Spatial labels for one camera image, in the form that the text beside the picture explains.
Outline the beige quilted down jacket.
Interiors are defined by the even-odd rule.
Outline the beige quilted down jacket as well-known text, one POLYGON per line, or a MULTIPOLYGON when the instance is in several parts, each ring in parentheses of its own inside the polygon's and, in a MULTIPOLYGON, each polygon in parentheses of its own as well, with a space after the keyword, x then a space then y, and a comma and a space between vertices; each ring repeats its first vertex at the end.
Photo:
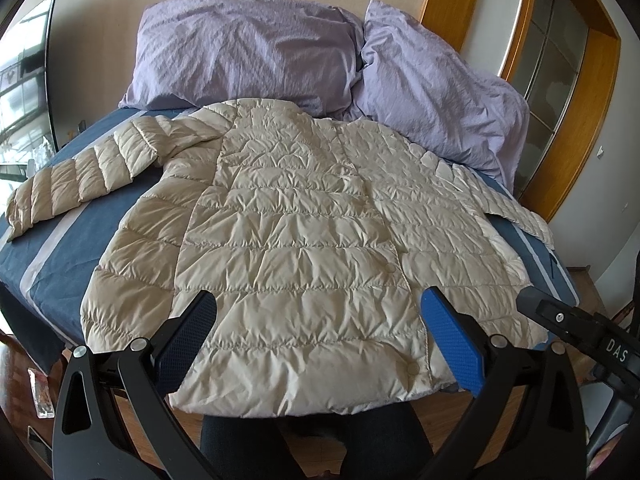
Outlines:
POLYGON ((81 300, 95 352, 120 350, 199 292, 218 313, 178 410, 227 417, 350 414, 454 382, 420 315, 437 287, 487 333, 547 339, 516 308, 521 257, 491 225, 552 244, 538 214, 376 122, 239 99, 142 116, 10 196, 8 237, 162 175, 120 220, 81 300))

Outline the blue striped bed sheet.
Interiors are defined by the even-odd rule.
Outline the blue striped bed sheet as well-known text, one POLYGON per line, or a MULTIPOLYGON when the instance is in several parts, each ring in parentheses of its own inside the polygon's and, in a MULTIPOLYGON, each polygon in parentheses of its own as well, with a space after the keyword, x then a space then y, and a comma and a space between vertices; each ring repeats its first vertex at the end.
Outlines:
MULTIPOLYGON (((157 115, 175 118, 194 110, 115 110, 66 144, 50 165, 105 139, 129 119, 157 115)), ((51 374, 65 348, 84 342, 80 304, 91 273, 120 219, 158 180, 160 168, 152 166, 135 177, 134 183, 80 206, 79 212, 69 211, 40 222, 13 242, 6 242, 4 233, 9 225, 1 216, 1 312, 43 374, 51 374)), ((490 214, 488 220, 520 256, 535 287, 569 306, 578 306, 577 287, 553 250, 550 252, 542 240, 508 219, 490 214)))

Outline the wooden framed glass door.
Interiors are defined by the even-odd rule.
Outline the wooden framed glass door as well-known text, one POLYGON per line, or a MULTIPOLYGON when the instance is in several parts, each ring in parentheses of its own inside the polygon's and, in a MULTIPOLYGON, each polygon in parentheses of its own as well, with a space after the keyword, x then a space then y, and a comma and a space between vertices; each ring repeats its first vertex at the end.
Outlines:
POLYGON ((620 35, 601 0, 425 0, 423 26, 524 96, 514 191, 551 220, 585 167, 614 93, 620 35))

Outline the right purple pillow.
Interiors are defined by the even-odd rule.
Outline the right purple pillow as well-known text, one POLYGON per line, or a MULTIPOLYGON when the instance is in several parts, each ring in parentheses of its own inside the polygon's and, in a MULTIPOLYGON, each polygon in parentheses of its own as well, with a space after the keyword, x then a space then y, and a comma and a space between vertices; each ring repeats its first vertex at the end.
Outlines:
POLYGON ((349 120, 369 118, 437 156, 513 188, 529 107, 502 78, 479 72, 409 14, 371 0, 349 120))

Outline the purple pillow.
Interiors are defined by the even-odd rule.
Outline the purple pillow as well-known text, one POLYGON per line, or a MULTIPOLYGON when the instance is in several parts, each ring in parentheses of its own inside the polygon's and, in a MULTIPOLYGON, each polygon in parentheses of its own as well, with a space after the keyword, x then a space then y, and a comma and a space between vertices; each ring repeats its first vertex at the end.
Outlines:
POLYGON ((437 156, 513 188, 529 107, 502 78, 479 72, 409 14, 371 0, 349 120, 369 118, 437 156))
POLYGON ((259 98, 314 117, 352 104, 363 24, 305 0, 165 0, 144 10, 131 82, 119 104, 169 110, 259 98))

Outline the left purple pillow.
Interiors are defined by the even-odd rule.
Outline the left purple pillow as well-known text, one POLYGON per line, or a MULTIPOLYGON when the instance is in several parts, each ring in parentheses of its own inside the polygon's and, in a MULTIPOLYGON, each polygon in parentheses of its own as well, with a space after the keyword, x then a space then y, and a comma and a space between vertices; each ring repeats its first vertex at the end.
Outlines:
POLYGON ((259 98, 314 117, 352 104, 363 24, 305 0, 165 0, 144 10, 131 82, 119 104, 169 110, 259 98))

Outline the window with frame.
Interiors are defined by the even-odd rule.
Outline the window with frame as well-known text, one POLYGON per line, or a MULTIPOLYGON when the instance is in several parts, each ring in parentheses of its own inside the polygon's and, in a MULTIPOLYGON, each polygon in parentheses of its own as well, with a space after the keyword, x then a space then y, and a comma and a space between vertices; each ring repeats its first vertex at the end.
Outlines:
POLYGON ((42 0, 1 38, 1 179, 22 183, 58 151, 49 98, 56 0, 42 0))

